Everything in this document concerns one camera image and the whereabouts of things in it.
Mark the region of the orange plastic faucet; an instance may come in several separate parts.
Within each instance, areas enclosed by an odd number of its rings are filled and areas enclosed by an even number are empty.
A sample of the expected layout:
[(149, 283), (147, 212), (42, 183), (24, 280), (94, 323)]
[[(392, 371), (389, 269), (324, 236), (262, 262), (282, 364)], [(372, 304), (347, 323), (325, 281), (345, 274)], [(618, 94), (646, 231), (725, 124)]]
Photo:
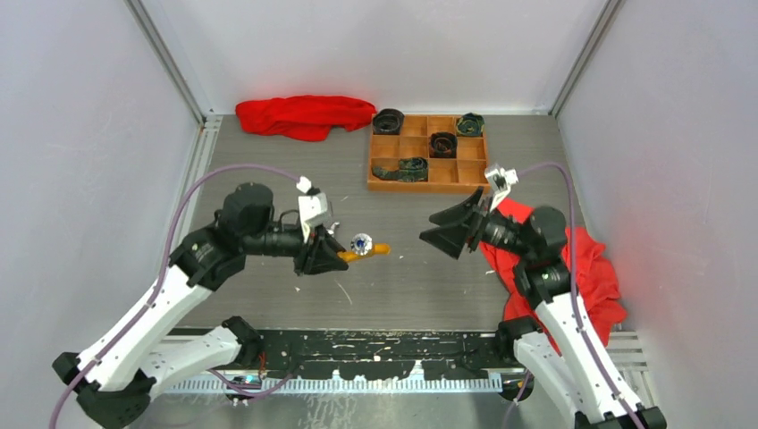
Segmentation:
[(389, 255), (391, 251), (389, 244), (376, 242), (366, 233), (358, 233), (351, 239), (350, 248), (340, 251), (338, 257), (349, 264), (377, 255)]

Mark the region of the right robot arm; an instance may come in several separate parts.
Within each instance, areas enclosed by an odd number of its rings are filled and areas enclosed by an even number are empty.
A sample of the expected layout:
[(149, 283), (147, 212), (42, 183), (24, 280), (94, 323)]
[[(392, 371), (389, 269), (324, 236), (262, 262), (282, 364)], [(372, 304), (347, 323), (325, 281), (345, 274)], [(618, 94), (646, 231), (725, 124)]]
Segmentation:
[(539, 206), (519, 222), (492, 203), (478, 188), (463, 202), (431, 214), (433, 228), (419, 238), (453, 258), (480, 244), (517, 257), (516, 290), (534, 313), (499, 323), (497, 358), (505, 366), (524, 366), (568, 428), (667, 427), (662, 411), (647, 407), (627, 385), (592, 326), (575, 270), (561, 254), (570, 237), (563, 213)]

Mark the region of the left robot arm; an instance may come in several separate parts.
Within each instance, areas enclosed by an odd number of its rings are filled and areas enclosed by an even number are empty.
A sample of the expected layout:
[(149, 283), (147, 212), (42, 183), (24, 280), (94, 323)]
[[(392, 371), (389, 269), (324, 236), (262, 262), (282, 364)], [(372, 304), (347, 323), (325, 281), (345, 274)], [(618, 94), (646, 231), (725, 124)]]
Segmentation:
[(123, 428), (166, 388), (195, 374), (257, 366), (263, 339), (238, 316), (182, 348), (160, 356), (153, 351), (191, 309), (240, 273), (250, 256), (289, 257), (300, 276), (347, 270), (346, 249), (326, 229), (325, 194), (306, 189), (297, 215), (295, 223), (276, 218), (273, 192), (260, 183), (243, 183), (229, 194), (215, 219), (181, 241), (155, 284), (113, 328), (82, 352), (64, 352), (54, 361), (82, 411), (104, 428)]

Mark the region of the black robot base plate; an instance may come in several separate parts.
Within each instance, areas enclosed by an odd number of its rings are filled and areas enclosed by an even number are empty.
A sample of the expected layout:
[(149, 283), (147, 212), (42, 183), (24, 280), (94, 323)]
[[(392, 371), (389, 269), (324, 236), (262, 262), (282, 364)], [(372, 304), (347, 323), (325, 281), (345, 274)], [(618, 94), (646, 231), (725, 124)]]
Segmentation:
[(263, 330), (263, 355), (224, 370), (259, 369), (274, 378), (403, 380), (420, 365), (425, 381), (473, 380), (525, 367), (499, 350), (494, 332)]

